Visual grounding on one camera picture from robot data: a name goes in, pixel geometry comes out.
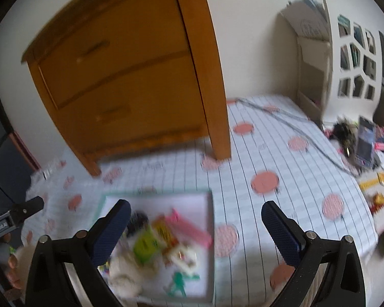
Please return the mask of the green tissue pack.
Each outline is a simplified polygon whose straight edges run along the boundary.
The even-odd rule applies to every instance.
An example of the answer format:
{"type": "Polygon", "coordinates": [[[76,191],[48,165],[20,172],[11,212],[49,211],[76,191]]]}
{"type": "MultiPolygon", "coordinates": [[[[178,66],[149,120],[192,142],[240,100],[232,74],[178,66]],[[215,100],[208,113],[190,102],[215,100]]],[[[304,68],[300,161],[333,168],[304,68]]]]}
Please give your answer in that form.
{"type": "Polygon", "coordinates": [[[155,234],[155,231],[147,228],[137,238],[133,246],[133,252],[139,263],[145,264],[153,259],[155,254],[162,250],[162,247],[163,244],[155,234]]]}

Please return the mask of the white fluffy cloth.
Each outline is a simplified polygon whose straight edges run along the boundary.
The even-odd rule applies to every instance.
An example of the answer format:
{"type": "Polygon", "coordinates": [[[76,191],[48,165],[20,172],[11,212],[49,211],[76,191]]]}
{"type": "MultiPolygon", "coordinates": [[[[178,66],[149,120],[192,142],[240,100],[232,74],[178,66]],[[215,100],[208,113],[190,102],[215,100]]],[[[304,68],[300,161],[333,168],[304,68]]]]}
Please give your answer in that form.
{"type": "Polygon", "coordinates": [[[132,251],[124,251],[109,262],[108,284],[117,297],[135,298],[142,293],[144,282],[156,274],[154,265],[141,265],[132,251]]]}

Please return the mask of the yellow snack packet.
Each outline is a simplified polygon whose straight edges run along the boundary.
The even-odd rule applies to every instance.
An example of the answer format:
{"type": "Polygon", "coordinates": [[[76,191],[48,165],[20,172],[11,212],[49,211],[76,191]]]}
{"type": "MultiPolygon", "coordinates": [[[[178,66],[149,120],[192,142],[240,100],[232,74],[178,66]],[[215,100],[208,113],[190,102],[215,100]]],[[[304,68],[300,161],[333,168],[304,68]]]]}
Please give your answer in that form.
{"type": "Polygon", "coordinates": [[[179,241],[166,223],[164,215],[158,216],[152,222],[152,228],[157,232],[160,239],[165,242],[167,248],[172,248],[178,244],[179,241]]]}

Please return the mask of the pink hair roller clip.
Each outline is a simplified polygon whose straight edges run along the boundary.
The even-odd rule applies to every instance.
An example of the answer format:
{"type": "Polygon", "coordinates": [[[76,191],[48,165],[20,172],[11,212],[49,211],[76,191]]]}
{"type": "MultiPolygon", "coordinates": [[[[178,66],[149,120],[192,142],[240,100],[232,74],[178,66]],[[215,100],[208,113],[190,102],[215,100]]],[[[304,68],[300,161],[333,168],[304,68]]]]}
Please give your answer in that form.
{"type": "Polygon", "coordinates": [[[172,229],[189,237],[203,248],[208,249],[212,245],[213,238],[207,231],[193,224],[175,209],[172,209],[171,214],[165,215],[164,220],[172,229]]]}

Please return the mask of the cream hair claw clip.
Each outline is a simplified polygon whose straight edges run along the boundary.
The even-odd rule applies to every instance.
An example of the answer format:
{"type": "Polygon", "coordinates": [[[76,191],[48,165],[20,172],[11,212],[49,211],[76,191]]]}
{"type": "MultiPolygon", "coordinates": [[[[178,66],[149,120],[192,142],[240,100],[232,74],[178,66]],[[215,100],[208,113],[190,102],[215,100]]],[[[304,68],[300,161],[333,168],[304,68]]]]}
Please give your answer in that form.
{"type": "Polygon", "coordinates": [[[188,276],[197,274],[198,255],[190,246],[178,243],[166,254],[166,258],[188,276]]]}

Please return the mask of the green toy figure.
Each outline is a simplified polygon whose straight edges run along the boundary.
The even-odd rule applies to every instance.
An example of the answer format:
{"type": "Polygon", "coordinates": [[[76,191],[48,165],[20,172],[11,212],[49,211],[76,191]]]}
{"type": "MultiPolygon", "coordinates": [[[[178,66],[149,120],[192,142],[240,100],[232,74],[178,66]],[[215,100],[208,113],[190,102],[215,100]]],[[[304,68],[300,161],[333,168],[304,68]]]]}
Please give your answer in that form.
{"type": "Polygon", "coordinates": [[[178,293],[181,297],[186,297],[185,285],[187,281],[199,281],[199,275],[188,275],[184,272],[175,272],[172,276],[172,281],[164,287],[167,295],[175,297],[178,293]]]}

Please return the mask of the white teal shallow tray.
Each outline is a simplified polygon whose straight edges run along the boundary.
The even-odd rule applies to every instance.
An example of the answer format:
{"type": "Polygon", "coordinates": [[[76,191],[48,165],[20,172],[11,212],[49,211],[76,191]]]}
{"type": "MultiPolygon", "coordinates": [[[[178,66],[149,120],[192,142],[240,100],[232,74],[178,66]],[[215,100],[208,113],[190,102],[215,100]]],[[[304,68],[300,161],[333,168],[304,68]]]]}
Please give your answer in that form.
{"type": "MultiPolygon", "coordinates": [[[[178,211],[183,217],[190,220],[199,228],[207,231],[213,238],[212,245],[206,249],[198,245],[189,237],[170,229],[178,239],[178,243],[190,245],[198,255],[197,275],[199,281],[187,281],[185,285],[186,297],[178,293],[175,297],[169,296],[164,291],[171,281],[173,273],[182,272],[171,263],[166,254],[171,248],[167,248],[162,239],[162,250],[155,254],[148,263],[141,265],[154,265],[157,274],[153,279],[147,280],[142,285],[142,293],[135,298],[127,298],[125,301],[136,301],[156,306],[210,306],[214,302],[214,207],[212,195],[209,191],[160,193],[131,195],[113,193],[105,195],[95,213],[96,218],[106,215],[118,200],[126,200],[131,206],[131,217],[123,236],[119,239],[111,258],[124,251],[132,251],[137,238],[147,228],[152,228],[152,222],[160,215],[169,215],[172,209],[178,211]]],[[[109,277],[109,262],[106,264],[106,280],[109,277]]]]}

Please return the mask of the yellow toy pile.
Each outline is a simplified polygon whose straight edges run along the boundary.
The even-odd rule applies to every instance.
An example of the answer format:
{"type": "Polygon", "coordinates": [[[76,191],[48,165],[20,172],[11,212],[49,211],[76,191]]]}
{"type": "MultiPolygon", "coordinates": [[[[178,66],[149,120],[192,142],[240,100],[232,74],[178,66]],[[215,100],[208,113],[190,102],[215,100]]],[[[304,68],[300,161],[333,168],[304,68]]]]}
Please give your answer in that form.
{"type": "Polygon", "coordinates": [[[377,168],[364,173],[357,179],[360,190],[362,191],[370,212],[377,213],[384,208],[384,169],[377,168]]]}

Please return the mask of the black tangled item pile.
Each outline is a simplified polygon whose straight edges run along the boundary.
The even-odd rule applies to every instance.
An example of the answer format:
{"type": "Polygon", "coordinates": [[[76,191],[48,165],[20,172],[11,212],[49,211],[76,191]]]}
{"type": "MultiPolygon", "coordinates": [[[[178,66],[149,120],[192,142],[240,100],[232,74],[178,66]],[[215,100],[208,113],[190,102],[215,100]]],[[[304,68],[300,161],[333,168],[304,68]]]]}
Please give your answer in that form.
{"type": "Polygon", "coordinates": [[[340,143],[343,154],[350,158],[355,153],[357,146],[358,123],[347,118],[342,118],[334,124],[332,136],[340,143]]]}

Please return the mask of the white lattice shelf unit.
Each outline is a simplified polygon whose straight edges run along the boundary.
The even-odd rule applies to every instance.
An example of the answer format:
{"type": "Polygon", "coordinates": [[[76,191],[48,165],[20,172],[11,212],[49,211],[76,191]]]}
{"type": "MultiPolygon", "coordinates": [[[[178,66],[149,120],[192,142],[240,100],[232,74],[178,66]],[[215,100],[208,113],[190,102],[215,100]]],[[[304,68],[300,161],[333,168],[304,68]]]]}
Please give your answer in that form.
{"type": "Polygon", "coordinates": [[[294,0],[281,11],[297,35],[297,102],[320,125],[371,120],[381,96],[379,31],[362,6],[294,0]]]}

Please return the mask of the wooden nightstand cabinet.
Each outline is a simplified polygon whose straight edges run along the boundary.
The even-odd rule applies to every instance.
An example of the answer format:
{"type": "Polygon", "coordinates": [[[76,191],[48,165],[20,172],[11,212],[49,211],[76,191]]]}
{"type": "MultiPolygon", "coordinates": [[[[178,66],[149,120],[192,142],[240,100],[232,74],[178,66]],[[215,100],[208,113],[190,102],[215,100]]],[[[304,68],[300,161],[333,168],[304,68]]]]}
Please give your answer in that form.
{"type": "Polygon", "coordinates": [[[104,157],[202,137],[215,159],[231,156],[207,0],[72,0],[22,61],[90,175],[104,157]]]}

